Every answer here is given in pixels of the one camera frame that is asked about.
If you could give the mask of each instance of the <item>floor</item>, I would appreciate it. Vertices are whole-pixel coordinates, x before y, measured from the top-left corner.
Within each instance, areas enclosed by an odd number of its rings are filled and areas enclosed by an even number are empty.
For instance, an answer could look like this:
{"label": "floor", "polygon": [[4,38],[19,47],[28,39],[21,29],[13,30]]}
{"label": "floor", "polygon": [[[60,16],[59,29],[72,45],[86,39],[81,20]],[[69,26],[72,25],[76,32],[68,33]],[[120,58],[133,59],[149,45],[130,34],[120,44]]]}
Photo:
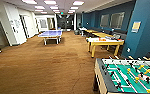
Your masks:
{"label": "floor", "polygon": [[0,53],[0,94],[98,94],[94,92],[96,58],[113,52],[96,47],[95,58],[88,52],[85,37],[63,32],[61,42],[34,36],[19,46]]}

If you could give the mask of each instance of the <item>blue ping pong table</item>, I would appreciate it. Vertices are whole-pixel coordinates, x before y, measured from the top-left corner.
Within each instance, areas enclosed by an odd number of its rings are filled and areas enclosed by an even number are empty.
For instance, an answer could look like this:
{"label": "blue ping pong table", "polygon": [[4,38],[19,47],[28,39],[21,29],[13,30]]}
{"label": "blue ping pong table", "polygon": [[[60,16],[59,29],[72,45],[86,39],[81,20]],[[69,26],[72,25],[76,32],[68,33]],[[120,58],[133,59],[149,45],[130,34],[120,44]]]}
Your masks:
{"label": "blue ping pong table", "polygon": [[38,37],[44,37],[44,43],[46,45],[47,39],[56,39],[57,44],[60,42],[62,35],[61,30],[48,30],[38,35]]}

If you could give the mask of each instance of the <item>poster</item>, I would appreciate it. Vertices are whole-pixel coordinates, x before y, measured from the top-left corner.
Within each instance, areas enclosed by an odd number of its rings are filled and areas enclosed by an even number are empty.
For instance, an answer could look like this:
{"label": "poster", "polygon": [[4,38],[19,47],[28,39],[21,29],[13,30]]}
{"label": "poster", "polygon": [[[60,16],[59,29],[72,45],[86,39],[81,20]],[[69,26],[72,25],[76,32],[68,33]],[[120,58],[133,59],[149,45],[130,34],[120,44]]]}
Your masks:
{"label": "poster", "polygon": [[139,28],[140,28],[140,24],[141,24],[140,21],[139,21],[139,22],[134,22],[134,23],[133,23],[133,26],[132,26],[132,32],[137,33],[138,30],[139,30]]}

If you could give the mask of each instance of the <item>recessed light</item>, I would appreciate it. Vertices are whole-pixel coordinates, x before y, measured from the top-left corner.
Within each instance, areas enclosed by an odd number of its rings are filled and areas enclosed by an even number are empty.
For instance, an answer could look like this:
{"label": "recessed light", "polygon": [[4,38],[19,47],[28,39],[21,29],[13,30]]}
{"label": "recessed light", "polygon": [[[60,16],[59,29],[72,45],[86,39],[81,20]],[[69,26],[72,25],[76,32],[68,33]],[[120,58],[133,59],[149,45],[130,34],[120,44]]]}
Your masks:
{"label": "recessed light", "polygon": [[78,9],[78,7],[71,7],[70,9]]}
{"label": "recessed light", "polygon": [[58,7],[55,7],[55,6],[51,6],[50,8],[51,9],[58,9]]}
{"label": "recessed light", "polygon": [[60,13],[60,12],[55,12],[55,13]]}
{"label": "recessed light", "polygon": [[35,2],[34,0],[22,0],[22,1],[27,4],[37,4],[37,2]]}
{"label": "recessed light", "polygon": [[68,13],[73,13],[73,12],[69,11]]}
{"label": "recessed light", "polygon": [[73,5],[82,5],[83,3],[83,1],[74,1]]}
{"label": "recessed light", "polygon": [[59,12],[59,10],[53,10],[54,12]]}
{"label": "recessed light", "polygon": [[43,6],[35,6],[36,9],[45,9]]}
{"label": "recessed light", "polygon": [[35,11],[39,11],[39,12],[41,12],[41,11],[43,11],[43,10],[35,10]]}
{"label": "recessed light", "polygon": [[56,4],[56,1],[44,1],[46,4]]}
{"label": "recessed light", "polygon": [[75,10],[69,10],[69,12],[75,12]]}
{"label": "recessed light", "polygon": [[47,12],[41,12],[42,14],[47,14]]}

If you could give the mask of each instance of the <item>trash can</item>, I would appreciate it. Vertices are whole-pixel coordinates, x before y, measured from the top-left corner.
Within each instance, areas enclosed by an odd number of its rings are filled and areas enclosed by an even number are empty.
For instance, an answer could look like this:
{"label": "trash can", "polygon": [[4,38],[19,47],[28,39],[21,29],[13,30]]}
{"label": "trash can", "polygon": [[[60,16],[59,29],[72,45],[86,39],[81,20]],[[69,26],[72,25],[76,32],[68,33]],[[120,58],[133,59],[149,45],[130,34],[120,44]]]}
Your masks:
{"label": "trash can", "polygon": [[75,34],[75,35],[79,35],[79,31],[78,31],[78,30],[75,30],[75,31],[74,31],[74,34]]}

